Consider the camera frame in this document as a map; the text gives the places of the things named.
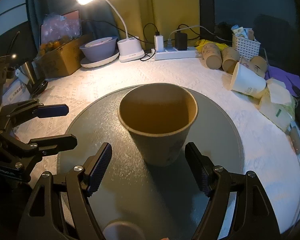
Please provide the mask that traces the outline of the white desk lamp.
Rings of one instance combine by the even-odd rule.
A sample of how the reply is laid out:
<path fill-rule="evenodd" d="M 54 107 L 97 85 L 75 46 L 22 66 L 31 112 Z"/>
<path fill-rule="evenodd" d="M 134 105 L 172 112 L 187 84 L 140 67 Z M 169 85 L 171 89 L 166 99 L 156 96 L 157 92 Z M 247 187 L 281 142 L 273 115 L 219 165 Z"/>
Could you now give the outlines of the white desk lamp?
<path fill-rule="evenodd" d="M 76 2 L 80 5 L 87 5 L 88 3 L 93 1 L 94 0 L 76 0 Z M 128 29 L 124 19 L 122 18 L 118 10 L 114 7 L 114 5 L 110 2 L 110 0 L 105 1 L 109 4 L 115 14 L 117 14 L 124 27 L 126 37 L 117 42 L 117 46 L 119 49 L 119 61 L 129 62 L 143 59 L 145 57 L 145 52 L 142 49 L 141 41 L 135 36 L 129 37 Z"/>

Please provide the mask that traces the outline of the purple cloth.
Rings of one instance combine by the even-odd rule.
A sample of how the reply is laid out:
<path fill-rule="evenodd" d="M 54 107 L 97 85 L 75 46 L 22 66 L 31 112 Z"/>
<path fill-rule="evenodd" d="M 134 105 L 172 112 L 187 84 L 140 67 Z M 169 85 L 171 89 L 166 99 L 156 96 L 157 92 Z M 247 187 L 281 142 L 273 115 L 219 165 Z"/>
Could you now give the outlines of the purple cloth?
<path fill-rule="evenodd" d="M 271 78 L 283 82 L 292 96 L 300 96 L 300 76 L 286 72 L 277 67 L 268 66 L 265 79 Z"/>

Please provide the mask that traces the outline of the metal cup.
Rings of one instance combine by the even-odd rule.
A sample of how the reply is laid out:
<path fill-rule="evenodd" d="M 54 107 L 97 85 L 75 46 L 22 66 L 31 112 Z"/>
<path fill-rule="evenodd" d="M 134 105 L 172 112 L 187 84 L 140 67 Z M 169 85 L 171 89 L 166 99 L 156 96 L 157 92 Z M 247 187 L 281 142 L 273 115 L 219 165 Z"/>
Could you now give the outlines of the metal cup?
<path fill-rule="evenodd" d="M 15 75 L 23 82 L 30 93 L 31 98 L 36 98 L 47 88 L 48 81 L 44 73 L 37 68 L 33 61 L 26 61 L 19 66 Z"/>

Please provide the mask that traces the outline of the black charger plug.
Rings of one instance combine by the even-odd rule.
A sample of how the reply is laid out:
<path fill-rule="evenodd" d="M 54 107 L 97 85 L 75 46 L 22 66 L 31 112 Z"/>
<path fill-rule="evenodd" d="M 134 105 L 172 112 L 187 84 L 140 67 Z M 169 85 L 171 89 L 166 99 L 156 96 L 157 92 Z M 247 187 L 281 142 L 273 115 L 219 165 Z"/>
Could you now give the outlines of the black charger plug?
<path fill-rule="evenodd" d="M 175 48 L 179 51 L 187 50 L 187 33 L 176 32 L 174 35 Z"/>

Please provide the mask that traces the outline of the white table cloth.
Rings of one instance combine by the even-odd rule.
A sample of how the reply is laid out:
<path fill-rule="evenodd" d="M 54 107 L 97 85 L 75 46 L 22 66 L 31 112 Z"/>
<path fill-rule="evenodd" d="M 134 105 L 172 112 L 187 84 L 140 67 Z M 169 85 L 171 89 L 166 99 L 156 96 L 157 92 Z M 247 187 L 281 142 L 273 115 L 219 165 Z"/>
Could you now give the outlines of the white table cloth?
<path fill-rule="evenodd" d="M 30 120 L 14 131 L 24 142 L 63 134 L 90 103 L 115 90 L 144 83 L 173 83 L 209 97 L 233 120 L 244 148 L 244 170 L 259 176 L 274 208 L 281 232 L 294 227 L 300 217 L 300 156 L 290 139 L 256 109 L 252 98 L 229 90 L 231 77 L 207 68 L 201 59 L 114 61 L 106 66 L 81 68 L 51 80 L 40 96 L 46 105 L 64 103 L 68 115 Z"/>

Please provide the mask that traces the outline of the round beige controller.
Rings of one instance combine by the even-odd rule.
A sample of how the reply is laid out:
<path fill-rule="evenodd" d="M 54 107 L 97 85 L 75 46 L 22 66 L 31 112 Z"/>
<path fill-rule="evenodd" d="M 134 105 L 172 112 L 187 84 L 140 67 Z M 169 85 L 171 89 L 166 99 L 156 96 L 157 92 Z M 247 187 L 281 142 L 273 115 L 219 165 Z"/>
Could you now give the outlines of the round beige controller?
<path fill-rule="evenodd" d="M 112 240 L 142 240 L 146 239 L 143 231 L 135 224 L 126 221 L 110 223 L 103 230 L 106 239 Z"/>

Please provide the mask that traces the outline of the white paper cup lying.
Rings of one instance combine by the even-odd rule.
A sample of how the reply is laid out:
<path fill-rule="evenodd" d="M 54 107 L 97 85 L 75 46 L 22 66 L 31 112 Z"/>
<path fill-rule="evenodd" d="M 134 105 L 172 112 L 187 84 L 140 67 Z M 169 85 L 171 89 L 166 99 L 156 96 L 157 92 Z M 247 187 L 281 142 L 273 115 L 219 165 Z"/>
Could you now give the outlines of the white paper cup lying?
<path fill-rule="evenodd" d="M 260 99 L 265 92 L 266 85 L 264 78 L 239 62 L 236 63 L 230 82 L 231 90 Z"/>

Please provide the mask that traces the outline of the white charger plug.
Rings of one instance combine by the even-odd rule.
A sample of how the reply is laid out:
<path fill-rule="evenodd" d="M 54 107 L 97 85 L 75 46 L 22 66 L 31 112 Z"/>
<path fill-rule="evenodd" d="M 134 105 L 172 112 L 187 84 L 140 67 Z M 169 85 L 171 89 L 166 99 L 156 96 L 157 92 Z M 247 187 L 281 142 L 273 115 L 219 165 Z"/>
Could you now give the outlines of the white charger plug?
<path fill-rule="evenodd" d="M 164 37 L 162 35 L 154 36 L 154 48 L 157 53 L 164 51 Z"/>

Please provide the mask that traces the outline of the plastic bag of fruit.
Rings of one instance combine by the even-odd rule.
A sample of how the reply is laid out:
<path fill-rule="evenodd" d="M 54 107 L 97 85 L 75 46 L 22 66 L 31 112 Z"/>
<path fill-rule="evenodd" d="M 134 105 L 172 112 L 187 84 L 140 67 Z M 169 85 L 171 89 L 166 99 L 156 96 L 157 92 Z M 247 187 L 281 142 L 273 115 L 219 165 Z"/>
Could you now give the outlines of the plastic bag of fruit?
<path fill-rule="evenodd" d="M 79 11 L 64 15 L 46 15 L 40 26 L 39 52 L 45 53 L 59 48 L 82 35 Z"/>

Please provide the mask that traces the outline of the white power strip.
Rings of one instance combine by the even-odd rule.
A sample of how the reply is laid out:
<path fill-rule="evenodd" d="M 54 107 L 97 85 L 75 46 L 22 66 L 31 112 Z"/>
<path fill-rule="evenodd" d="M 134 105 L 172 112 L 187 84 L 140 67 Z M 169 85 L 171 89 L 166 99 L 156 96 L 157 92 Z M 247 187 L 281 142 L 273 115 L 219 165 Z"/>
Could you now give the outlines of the white power strip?
<path fill-rule="evenodd" d="M 155 52 L 153 59 L 159 60 L 173 60 L 173 59 L 191 59 L 199 58 L 201 53 L 194 47 L 188 47 L 186 50 L 177 50 L 176 48 L 164 48 L 163 51 Z"/>

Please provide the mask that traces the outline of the white plate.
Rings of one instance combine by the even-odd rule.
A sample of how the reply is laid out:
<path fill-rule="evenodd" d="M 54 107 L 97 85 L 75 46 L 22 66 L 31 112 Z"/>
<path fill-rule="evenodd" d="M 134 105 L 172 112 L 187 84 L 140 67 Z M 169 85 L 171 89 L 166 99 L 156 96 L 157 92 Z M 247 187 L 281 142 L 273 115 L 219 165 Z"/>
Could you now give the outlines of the white plate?
<path fill-rule="evenodd" d="M 118 49 L 115 49 L 114 51 L 114 54 L 109 57 L 109 58 L 106 58 L 104 60 L 100 60 L 100 61 L 96 61 L 96 62 L 92 62 L 92 61 L 89 61 L 86 57 L 83 58 L 81 61 L 80 61 L 80 65 L 84 68 L 97 68 L 97 67 L 102 67 L 106 64 L 109 64 L 111 62 L 113 62 L 114 60 L 116 60 L 117 58 L 119 57 L 119 50 Z"/>

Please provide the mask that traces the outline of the brown paper cup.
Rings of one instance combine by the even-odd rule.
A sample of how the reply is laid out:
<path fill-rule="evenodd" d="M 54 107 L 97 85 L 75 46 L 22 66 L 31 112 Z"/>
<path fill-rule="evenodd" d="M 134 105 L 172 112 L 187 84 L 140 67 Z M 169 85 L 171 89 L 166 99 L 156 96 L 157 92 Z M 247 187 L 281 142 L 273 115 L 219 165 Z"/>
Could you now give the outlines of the brown paper cup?
<path fill-rule="evenodd" d="M 202 48 L 202 56 L 206 66 L 210 69 L 219 69 L 222 65 L 220 49 L 214 43 L 207 43 Z"/>
<path fill-rule="evenodd" d="M 232 47 L 226 47 L 221 51 L 222 68 L 225 72 L 232 74 L 235 66 L 240 59 L 239 52 Z"/>
<path fill-rule="evenodd" d="M 248 60 L 242 56 L 239 63 L 253 71 L 258 76 L 265 78 L 268 64 L 264 58 L 260 56 L 254 56 L 251 58 L 251 60 Z"/>
<path fill-rule="evenodd" d="M 168 166 L 178 158 L 198 112 L 196 99 L 185 88 L 150 83 L 121 99 L 118 118 L 147 164 Z"/>

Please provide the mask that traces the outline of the white mesh basket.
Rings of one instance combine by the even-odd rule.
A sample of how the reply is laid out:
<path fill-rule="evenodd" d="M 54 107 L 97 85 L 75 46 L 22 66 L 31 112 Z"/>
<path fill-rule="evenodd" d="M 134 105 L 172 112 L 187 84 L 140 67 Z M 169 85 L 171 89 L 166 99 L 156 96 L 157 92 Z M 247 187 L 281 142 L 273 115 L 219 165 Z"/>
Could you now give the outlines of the white mesh basket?
<path fill-rule="evenodd" d="M 240 57 L 251 60 L 260 52 L 260 42 L 232 35 L 232 48 L 239 52 Z"/>

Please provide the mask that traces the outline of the cardboard box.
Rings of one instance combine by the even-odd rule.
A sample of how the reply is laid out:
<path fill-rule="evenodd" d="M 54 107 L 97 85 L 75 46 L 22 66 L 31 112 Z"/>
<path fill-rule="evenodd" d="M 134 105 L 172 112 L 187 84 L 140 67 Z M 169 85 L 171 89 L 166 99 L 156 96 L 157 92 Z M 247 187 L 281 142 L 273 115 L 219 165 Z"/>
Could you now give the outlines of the cardboard box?
<path fill-rule="evenodd" d="M 84 54 L 80 46 L 92 41 L 93 38 L 93 33 L 82 35 L 35 59 L 34 62 L 47 79 L 69 76 L 81 68 L 80 61 L 84 58 Z"/>

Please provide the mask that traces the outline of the round grey tray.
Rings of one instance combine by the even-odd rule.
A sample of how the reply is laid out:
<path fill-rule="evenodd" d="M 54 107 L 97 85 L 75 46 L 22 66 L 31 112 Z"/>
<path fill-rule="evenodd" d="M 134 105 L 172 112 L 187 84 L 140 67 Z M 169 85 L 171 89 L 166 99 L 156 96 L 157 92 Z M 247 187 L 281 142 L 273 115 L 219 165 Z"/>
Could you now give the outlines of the round grey tray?
<path fill-rule="evenodd" d="M 95 155 L 104 142 L 112 158 L 89 203 L 100 228 L 115 221 L 136 224 L 147 239 L 190 239 L 207 206 L 184 154 L 166 167 L 147 165 L 117 111 L 128 88 L 111 92 L 84 109 L 68 133 L 77 146 L 58 155 L 58 173 L 68 172 Z M 187 136 L 203 155 L 229 172 L 242 173 L 243 145 L 230 116 L 208 97 L 193 92 L 199 112 Z"/>

